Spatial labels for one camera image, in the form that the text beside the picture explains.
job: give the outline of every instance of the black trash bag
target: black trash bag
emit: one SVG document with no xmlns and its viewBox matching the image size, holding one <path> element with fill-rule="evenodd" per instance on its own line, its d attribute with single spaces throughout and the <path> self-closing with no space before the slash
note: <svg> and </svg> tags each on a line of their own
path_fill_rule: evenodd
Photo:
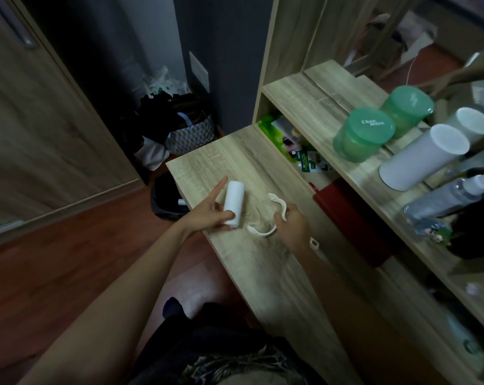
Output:
<svg viewBox="0 0 484 385">
<path fill-rule="evenodd" d="M 179 220 L 190 212 L 186 205 L 178 205 L 181 199 L 178 187 L 169 172 L 157 177 L 151 188 L 151 210 L 160 219 Z"/>
</svg>

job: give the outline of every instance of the clear plastic bottle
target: clear plastic bottle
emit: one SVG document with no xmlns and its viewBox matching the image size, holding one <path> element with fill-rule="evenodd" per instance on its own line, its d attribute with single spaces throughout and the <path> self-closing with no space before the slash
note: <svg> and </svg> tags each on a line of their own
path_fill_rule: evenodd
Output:
<svg viewBox="0 0 484 385">
<path fill-rule="evenodd" d="M 482 199 L 484 174 L 472 178 L 458 178 L 404 206 L 403 211 L 412 223 L 422 219 L 445 216 L 462 206 Z"/>
</svg>

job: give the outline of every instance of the wooden shelf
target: wooden shelf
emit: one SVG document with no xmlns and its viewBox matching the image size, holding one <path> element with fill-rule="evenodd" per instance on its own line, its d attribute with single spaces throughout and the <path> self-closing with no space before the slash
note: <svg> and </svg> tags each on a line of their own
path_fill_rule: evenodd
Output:
<svg viewBox="0 0 484 385">
<path fill-rule="evenodd" d="M 333 138 L 348 111 L 363 105 L 379 106 L 386 92 L 366 77 L 354 78 L 334 61 L 266 84 L 262 92 L 484 326 L 484 292 L 474 297 L 464 291 L 466 282 L 484 281 L 484 259 L 462 261 L 416 235 L 401 209 L 428 192 L 429 187 L 420 184 L 408 192 L 398 192 L 387 187 L 378 174 L 380 164 L 417 137 L 420 130 L 413 130 L 361 164 L 341 159 L 333 149 Z"/>
</svg>

